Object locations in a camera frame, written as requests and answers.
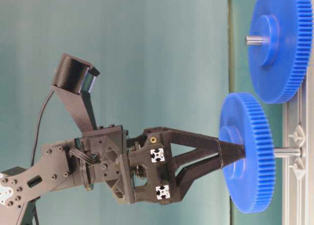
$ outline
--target teal backdrop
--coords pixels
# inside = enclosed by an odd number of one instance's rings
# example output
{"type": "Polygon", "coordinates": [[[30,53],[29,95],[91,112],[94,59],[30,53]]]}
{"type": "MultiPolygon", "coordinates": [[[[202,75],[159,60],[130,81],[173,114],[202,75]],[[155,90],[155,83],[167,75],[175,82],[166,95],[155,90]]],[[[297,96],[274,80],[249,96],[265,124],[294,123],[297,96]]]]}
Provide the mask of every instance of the teal backdrop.
{"type": "MultiPolygon", "coordinates": [[[[131,136],[159,125],[218,136],[229,90],[227,4],[0,0],[0,170],[29,166],[37,115],[63,52],[101,72],[92,92],[99,125],[123,124],[131,136]]],[[[54,96],[39,144],[76,137],[79,130],[54,96]]],[[[37,208],[41,225],[230,224],[221,171],[197,180],[183,202],[168,206],[119,205],[99,184],[92,192],[49,193],[37,208]]]]}

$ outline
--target screw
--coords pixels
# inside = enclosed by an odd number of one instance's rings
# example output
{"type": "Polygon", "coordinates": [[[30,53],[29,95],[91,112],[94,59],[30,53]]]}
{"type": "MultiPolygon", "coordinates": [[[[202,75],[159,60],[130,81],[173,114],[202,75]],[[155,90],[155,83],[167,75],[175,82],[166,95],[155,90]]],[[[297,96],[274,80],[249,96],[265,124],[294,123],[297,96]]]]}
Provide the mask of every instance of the screw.
{"type": "Polygon", "coordinates": [[[157,139],[155,137],[151,137],[150,141],[151,141],[152,144],[154,144],[154,143],[157,142],[157,139]]]}

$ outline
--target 3d printed part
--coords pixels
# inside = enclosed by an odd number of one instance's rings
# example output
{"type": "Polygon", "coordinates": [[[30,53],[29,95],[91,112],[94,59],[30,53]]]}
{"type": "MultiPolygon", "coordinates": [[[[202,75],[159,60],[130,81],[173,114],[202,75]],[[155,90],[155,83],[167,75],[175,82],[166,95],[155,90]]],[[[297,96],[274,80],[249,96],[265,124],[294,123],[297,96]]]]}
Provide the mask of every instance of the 3d printed part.
{"type": "Polygon", "coordinates": [[[251,21],[249,66],[266,103],[284,103],[298,91],[312,46],[311,0],[257,0],[251,21]]]}
{"type": "Polygon", "coordinates": [[[267,118],[251,94],[233,93],[225,99],[219,139],[245,147],[245,159],[223,168],[234,204],[242,213],[264,211],[273,196],[276,164],[267,118]]]}

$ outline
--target black cable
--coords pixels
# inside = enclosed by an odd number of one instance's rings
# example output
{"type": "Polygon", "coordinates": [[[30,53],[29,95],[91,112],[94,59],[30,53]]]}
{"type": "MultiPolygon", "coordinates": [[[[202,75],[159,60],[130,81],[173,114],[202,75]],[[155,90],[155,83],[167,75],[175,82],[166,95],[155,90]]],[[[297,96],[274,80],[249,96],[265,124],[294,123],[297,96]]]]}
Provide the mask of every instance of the black cable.
{"type": "MultiPolygon", "coordinates": [[[[52,97],[54,91],[51,90],[48,94],[48,96],[46,97],[43,105],[41,106],[38,118],[37,118],[37,123],[36,123],[36,128],[35,128],[35,139],[34,139],[34,145],[33,145],[33,149],[32,149],[32,153],[31,153],[31,162],[30,162],[30,166],[32,167],[34,165],[34,161],[35,161],[35,155],[36,155],[36,149],[37,149],[37,143],[38,143],[38,135],[39,135],[39,127],[40,127],[40,122],[41,122],[41,118],[43,116],[44,110],[46,108],[46,105],[48,103],[48,101],[50,100],[50,98],[52,97]]],[[[37,209],[36,206],[34,207],[34,217],[35,217],[35,222],[36,225],[39,225],[39,220],[38,220],[38,214],[37,214],[37,209]]]]}

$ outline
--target cable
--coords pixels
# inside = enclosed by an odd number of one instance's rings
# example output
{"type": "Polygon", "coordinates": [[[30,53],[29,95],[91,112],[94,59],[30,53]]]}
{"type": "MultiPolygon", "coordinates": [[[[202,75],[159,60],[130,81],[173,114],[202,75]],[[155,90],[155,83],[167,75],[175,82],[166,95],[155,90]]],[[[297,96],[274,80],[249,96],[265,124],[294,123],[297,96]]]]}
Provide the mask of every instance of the cable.
{"type": "Polygon", "coordinates": [[[81,152],[80,150],[75,149],[75,148],[73,148],[69,151],[69,155],[70,155],[70,157],[75,156],[89,165],[97,164],[97,163],[99,163],[99,160],[100,160],[99,154],[96,156],[96,158],[93,158],[93,157],[88,156],[88,155],[84,154],[83,152],[81,152]]]}
{"type": "MultiPolygon", "coordinates": [[[[48,103],[48,101],[50,100],[50,98],[52,97],[54,91],[51,90],[48,94],[48,96],[46,97],[43,105],[41,106],[38,118],[37,118],[37,123],[36,123],[36,128],[35,128],[35,138],[34,138],[34,145],[33,145],[33,149],[32,149],[32,153],[31,153],[31,162],[30,162],[30,166],[32,167],[34,165],[34,161],[35,161],[35,155],[36,155],[36,149],[37,149],[37,143],[38,143],[38,136],[39,136],[39,127],[40,127],[40,122],[41,122],[41,118],[43,116],[44,110],[46,108],[46,105],[48,103]]],[[[39,225],[39,220],[38,220],[38,214],[37,214],[37,209],[36,206],[34,207],[34,217],[35,217],[35,222],[36,225],[39,225]]]]}

